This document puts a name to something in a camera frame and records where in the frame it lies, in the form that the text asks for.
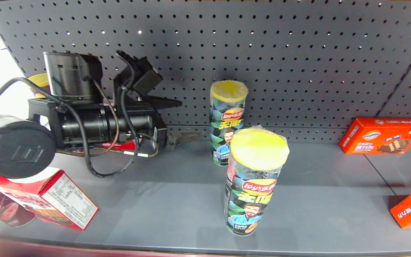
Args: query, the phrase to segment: lay's chip can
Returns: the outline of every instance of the lay's chip can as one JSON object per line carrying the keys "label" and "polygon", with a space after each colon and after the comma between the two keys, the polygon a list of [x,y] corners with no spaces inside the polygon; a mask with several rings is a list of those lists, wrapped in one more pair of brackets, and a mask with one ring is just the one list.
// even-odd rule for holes
{"label": "lay's chip can", "polygon": [[210,88],[210,140],[212,159],[217,165],[228,164],[230,141],[243,127],[247,94],[245,84],[235,80],[218,81]]}
{"label": "lay's chip can", "polygon": [[262,127],[239,130],[231,145],[224,219],[233,234],[248,236],[261,221],[290,150],[284,137]]}

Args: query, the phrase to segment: nutrition label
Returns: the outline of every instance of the nutrition label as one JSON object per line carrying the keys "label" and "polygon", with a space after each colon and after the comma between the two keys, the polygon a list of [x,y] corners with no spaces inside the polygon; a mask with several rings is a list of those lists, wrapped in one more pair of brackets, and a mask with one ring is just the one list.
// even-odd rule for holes
{"label": "nutrition label", "polygon": [[66,174],[63,174],[42,197],[81,229],[85,229],[97,211],[96,205]]}

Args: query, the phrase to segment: chocolate bar image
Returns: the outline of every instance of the chocolate bar image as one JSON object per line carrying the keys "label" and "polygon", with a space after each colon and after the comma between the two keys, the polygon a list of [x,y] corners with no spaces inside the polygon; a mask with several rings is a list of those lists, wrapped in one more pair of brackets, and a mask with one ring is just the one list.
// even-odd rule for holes
{"label": "chocolate bar image", "polygon": [[382,145],[378,148],[378,151],[383,152],[383,153],[400,153],[403,151],[405,148],[410,145],[411,140],[394,140],[391,143],[387,143],[386,145]]}

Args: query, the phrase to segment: gray shelf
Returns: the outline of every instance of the gray shelf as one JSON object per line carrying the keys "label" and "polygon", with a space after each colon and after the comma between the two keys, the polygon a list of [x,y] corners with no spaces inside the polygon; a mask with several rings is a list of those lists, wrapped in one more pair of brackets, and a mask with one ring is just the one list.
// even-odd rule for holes
{"label": "gray shelf", "polygon": [[399,200],[411,194],[411,149],[404,155],[367,155]]}
{"label": "gray shelf", "polygon": [[[83,159],[58,155],[67,174],[101,208],[84,232],[36,220],[0,237],[43,244],[235,255],[409,255],[411,230],[388,212],[393,192],[365,156],[336,145],[290,144],[274,197],[256,232],[234,236],[223,222],[225,168],[210,161],[207,141],[156,158],[138,158],[129,172],[98,179]],[[115,170],[127,156],[94,159]]]}

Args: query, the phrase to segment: yellow lid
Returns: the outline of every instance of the yellow lid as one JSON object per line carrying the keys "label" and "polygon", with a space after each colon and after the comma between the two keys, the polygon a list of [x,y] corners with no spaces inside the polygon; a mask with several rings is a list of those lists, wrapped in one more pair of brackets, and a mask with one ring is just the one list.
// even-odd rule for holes
{"label": "yellow lid", "polygon": [[230,146],[231,154],[238,163],[257,171],[281,167],[290,154],[286,138],[262,127],[238,130]]}
{"label": "yellow lid", "polygon": [[235,80],[217,81],[210,88],[210,95],[220,101],[242,101],[248,95],[248,88],[244,83]]}
{"label": "yellow lid", "polygon": [[[49,85],[47,73],[40,73],[40,74],[31,76],[27,79],[34,82],[34,84],[36,84],[39,87],[44,87],[44,86]],[[44,98],[45,96],[40,94],[40,93],[36,93],[35,97],[36,98]]]}

